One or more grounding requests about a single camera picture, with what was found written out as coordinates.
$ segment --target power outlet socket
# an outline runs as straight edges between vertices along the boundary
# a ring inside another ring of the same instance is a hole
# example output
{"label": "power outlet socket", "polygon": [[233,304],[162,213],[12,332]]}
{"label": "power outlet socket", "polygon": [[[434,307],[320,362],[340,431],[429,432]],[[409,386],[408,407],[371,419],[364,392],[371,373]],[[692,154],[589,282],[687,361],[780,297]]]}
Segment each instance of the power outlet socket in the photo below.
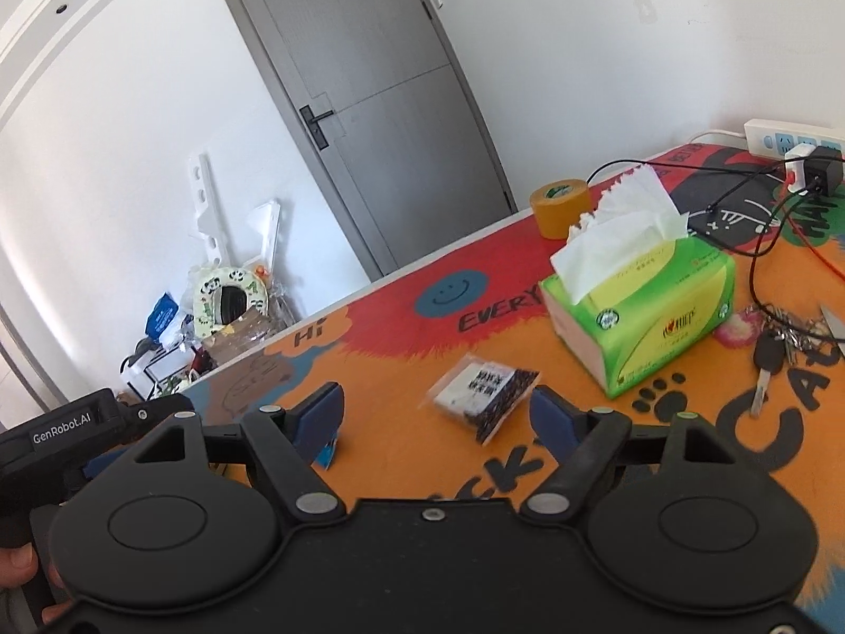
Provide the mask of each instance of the power outlet socket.
{"label": "power outlet socket", "polygon": [[748,139],[748,151],[751,154],[772,160],[782,159],[789,150],[800,143],[833,147],[834,150],[845,152],[845,129],[842,128],[752,119],[745,124],[745,137]]}

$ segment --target door handle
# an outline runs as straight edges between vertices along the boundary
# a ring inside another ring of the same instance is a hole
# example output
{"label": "door handle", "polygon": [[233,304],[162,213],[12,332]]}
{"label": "door handle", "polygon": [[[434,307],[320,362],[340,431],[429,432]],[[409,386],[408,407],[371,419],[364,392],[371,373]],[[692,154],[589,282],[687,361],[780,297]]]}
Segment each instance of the door handle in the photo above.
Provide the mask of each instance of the door handle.
{"label": "door handle", "polygon": [[323,129],[320,128],[320,122],[324,119],[328,119],[330,116],[334,116],[335,111],[333,109],[329,109],[327,112],[324,112],[319,116],[314,116],[314,111],[311,109],[311,105],[305,105],[299,110],[299,113],[303,116],[305,126],[308,127],[308,132],[311,133],[311,137],[314,139],[314,142],[317,143],[318,150],[325,150],[328,147],[328,141],[325,139]]}

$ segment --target human hand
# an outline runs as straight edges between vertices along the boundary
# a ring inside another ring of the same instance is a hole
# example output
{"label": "human hand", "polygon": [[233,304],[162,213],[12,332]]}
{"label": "human hand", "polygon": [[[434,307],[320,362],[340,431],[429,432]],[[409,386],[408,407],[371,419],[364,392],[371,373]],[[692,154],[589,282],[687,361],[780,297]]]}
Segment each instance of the human hand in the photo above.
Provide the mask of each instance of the human hand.
{"label": "human hand", "polygon": [[[38,572],[38,555],[33,550],[32,544],[21,548],[0,548],[0,588],[17,589],[18,586],[23,586],[31,580],[35,572]],[[63,589],[62,578],[58,576],[53,565],[50,565],[48,574],[50,580]],[[55,620],[70,607],[70,604],[68,601],[45,608],[41,612],[41,619],[45,624]]]}

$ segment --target floor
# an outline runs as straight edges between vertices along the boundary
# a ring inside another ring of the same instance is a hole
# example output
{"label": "floor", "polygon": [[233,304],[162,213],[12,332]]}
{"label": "floor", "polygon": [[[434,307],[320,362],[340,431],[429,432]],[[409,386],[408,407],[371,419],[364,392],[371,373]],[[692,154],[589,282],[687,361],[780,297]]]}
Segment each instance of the floor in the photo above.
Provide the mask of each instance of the floor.
{"label": "floor", "polygon": [[44,414],[0,355],[0,432]]}

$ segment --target white cable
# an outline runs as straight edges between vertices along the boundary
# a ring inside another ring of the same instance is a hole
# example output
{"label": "white cable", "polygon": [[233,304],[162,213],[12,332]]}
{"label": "white cable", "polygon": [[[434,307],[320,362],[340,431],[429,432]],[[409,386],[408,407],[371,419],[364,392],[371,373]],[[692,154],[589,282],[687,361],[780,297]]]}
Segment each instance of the white cable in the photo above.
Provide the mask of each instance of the white cable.
{"label": "white cable", "polygon": [[704,136],[730,136],[733,138],[742,138],[746,140],[745,133],[736,133],[735,130],[721,130],[721,128],[713,128],[711,130],[705,130],[704,133],[696,133],[687,143],[694,143],[699,138],[703,138]]}

